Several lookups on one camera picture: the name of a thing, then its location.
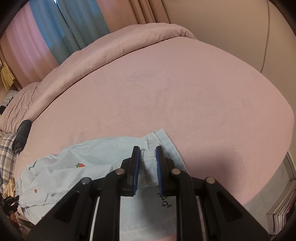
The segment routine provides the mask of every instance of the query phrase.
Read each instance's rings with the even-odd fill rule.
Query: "beige wall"
[[[277,8],[270,7],[270,36],[262,74],[283,94],[296,113],[296,36]],[[296,128],[290,152],[296,159]]]
[[[268,0],[163,0],[163,4],[171,23],[188,28],[197,39],[261,71],[296,113],[296,37],[272,3]],[[290,152],[296,159],[296,128]]]

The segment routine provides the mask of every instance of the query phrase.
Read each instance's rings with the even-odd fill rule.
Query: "pink curtain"
[[[0,40],[5,60],[21,87],[40,82],[58,66],[27,3]]]

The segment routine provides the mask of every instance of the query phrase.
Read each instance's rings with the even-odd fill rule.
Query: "strawberry embroidery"
[[[78,164],[76,165],[76,167],[85,167],[85,165],[83,165],[82,163],[78,163]]]

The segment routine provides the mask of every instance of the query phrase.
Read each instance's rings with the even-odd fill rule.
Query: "rolled black cloth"
[[[32,122],[30,120],[24,120],[17,129],[17,135],[12,143],[12,149],[16,154],[19,154],[24,150],[31,130],[31,125]]]
[[[6,107],[5,106],[0,106],[0,114],[3,114],[3,112],[5,111]]]

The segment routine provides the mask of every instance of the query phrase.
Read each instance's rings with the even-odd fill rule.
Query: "blue curtain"
[[[30,7],[37,26],[58,64],[80,50],[54,0],[30,0]]]
[[[56,1],[81,49],[110,33],[96,0]]]

